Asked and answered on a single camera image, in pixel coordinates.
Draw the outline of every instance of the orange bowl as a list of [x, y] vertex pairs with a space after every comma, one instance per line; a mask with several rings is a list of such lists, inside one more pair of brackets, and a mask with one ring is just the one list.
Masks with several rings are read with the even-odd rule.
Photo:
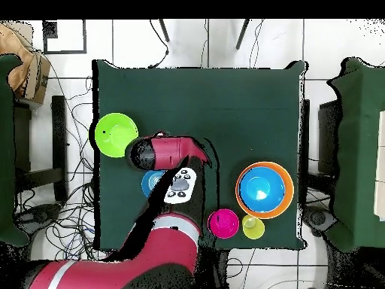
[[[251, 211], [244, 204], [244, 201], [239, 195], [239, 183], [241, 182], [242, 177], [246, 174], [246, 172], [248, 172], [250, 169], [253, 169], [254, 167], [268, 167], [270, 169], [273, 169], [276, 171], [276, 173], [279, 174], [279, 176], [283, 180], [283, 184], [285, 186], [285, 195], [283, 196], [283, 199], [280, 205], [277, 206], [272, 211], [268, 211], [268, 212]], [[250, 166], [248, 166], [246, 169], [242, 171], [235, 185], [235, 197], [237, 198], [237, 202], [240, 205], [240, 207], [249, 215], [260, 219], [275, 218], [278, 215], [281, 215], [289, 207], [290, 203], [293, 200], [293, 196], [294, 196], [294, 184], [293, 184], [292, 178], [290, 177], [290, 174], [281, 165], [278, 165], [273, 162], [258, 162], [258, 163], [251, 164]]]

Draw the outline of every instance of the floor tile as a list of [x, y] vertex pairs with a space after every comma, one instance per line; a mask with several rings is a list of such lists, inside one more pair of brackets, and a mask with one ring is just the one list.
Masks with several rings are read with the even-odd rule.
[[302, 59], [302, 19], [265, 19], [256, 40], [261, 19], [252, 19], [239, 50], [238, 41], [244, 19], [210, 19], [211, 68], [286, 68]]
[[[243, 264], [258, 265], [296, 265], [297, 251], [289, 249], [259, 249], [257, 248], [253, 259], [253, 249], [232, 249], [229, 258], [238, 258]], [[229, 264], [238, 264], [237, 260], [230, 260]]]
[[385, 146], [378, 148], [376, 181], [385, 182]]
[[298, 289], [325, 289], [327, 279], [328, 267], [299, 267], [299, 283]]
[[302, 238], [307, 242], [307, 247], [299, 251], [299, 265], [327, 265], [325, 241], [322, 237], [315, 237], [311, 229], [302, 224]]
[[378, 130], [378, 146], [385, 146], [385, 111], [380, 112], [380, 129]]
[[[151, 20], [169, 54], [160, 68], [199, 67], [203, 44], [207, 39], [205, 19], [166, 19], [170, 38], [165, 41], [158, 20]], [[147, 68], [160, 62], [166, 47], [158, 39], [149, 20], [114, 20], [114, 65], [121, 68]]]
[[247, 266], [242, 270], [240, 266], [227, 266], [228, 277], [240, 272], [227, 279], [229, 289], [243, 289], [243, 286], [244, 289], [296, 289], [297, 286], [296, 266], [250, 266], [246, 271]]
[[381, 218], [385, 218], [385, 182], [376, 181], [374, 213]]
[[379, 19], [306, 19], [306, 78], [335, 78], [342, 60], [352, 56], [380, 65], [385, 60], [384, 32]]
[[56, 202], [53, 184], [35, 187], [33, 190], [35, 195], [33, 195], [33, 192], [30, 190], [24, 190], [21, 193], [21, 203], [34, 207], [41, 204], [53, 204]]
[[[80, 146], [77, 141], [81, 140], [81, 144], [88, 139], [88, 131], [76, 122], [71, 116], [69, 109], [74, 109], [73, 115], [76, 120], [84, 124], [86, 128], [93, 119], [92, 113], [92, 90], [83, 96], [71, 97], [84, 94], [91, 85], [91, 80], [81, 79], [49, 79], [47, 85], [46, 95], [44, 97], [44, 104], [37, 105], [33, 102], [28, 102], [32, 108], [32, 120], [31, 120], [31, 150], [30, 161], [32, 171], [39, 169], [48, 169], [52, 167], [52, 112], [51, 102], [52, 96], [63, 95], [70, 99], [66, 105], [67, 111], [67, 142], [69, 143], [67, 149], [67, 171], [74, 172], [77, 164], [80, 162]], [[86, 143], [83, 149], [83, 157], [85, 157], [91, 166], [93, 166], [93, 154], [94, 150], [89, 142]], [[83, 165], [79, 167], [79, 172], [83, 171]]]
[[[43, 50], [43, 26], [41, 21], [26, 20], [34, 28], [33, 47]], [[62, 50], [73, 50], [74, 44], [71, 38], [59, 35], [61, 29], [68, 28], [70, 20], [58, 20], [58, 38], [47, 39], [48, 42], [56, 41], [56, 48]], [[55, 78], [86, 78], [92, 76], [93, 59], [106, 59], [112, 61], [112, 20], [86, 20], [86, 53], [76, 54], [47, 54], [51, 62], [50, 77]]]
[[[309, 157], [319, 159], [319, 122], [320, 105], [334, 101], [337, 96], [326, 81], [305, 81], [305, 98], [310, 99], [309, 114]], [[309, 160], [309, 172], [318, 172], [318, 162]]]

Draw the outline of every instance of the remote control button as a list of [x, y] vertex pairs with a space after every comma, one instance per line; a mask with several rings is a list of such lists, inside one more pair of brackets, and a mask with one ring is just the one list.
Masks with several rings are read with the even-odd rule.
[[189, 183], [186, 180], [179, 178], [172, 183], [171, 189], [176, 190], [177, 192], [181, 190], [187, 190], [189, 188]]

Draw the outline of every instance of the table leg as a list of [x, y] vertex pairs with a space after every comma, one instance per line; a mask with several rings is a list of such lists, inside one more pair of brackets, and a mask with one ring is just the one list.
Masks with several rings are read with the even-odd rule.
[[167, 33], [166, 28], [165, 28], [165, 22], [163, 21], [163, 19], [158, 19], [158, 20], [160, 23], [160, 27], [162, 28], [163, 35], [165, 36], [166, 42], [170, 42], [170, 38], [168, 37], [168, 33]]
[[65, 113], [65, 97], [52, 97], [52, 164], [60, 169], [61, 179], [53, 183], [55, 199], [59, 202], [68, 199], [67, 179], [67, 120]]
[[246, 32], [246, 28], [249, 22], [250, 22], [250, 19], [244, 20], [244, 25], [242, 26], [242, 30], [238, 38], [237, 46], [235, 47], [237, 50], [239, 50], [239, 47], [241, 46], [242, 40], [244, 39], [244, 33]]

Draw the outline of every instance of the chair leg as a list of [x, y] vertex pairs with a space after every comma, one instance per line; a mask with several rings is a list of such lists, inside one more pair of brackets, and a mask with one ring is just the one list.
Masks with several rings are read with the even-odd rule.
[[239, 50], [239, 47], [241, 46], [242, 40], [244, 39], [244, 33], [246, 32], [246, 28], [249, 22], [250, 22], [250, 19], [244, 20], [244, 25], [242, 26], [242, 30], [238, 38], [237, 46], [235, 47], [237, 50]]
[[168, 33], [167, 33], [166, 28], [165, 28], [165, 22], [163, 21], [163, 19], [158, 19], [158, 20], [160, 23], [160, 27], [162, 28], [163, 35], [165, 36], [166, 42], [170, 42], [170, 38], [168, 37]]

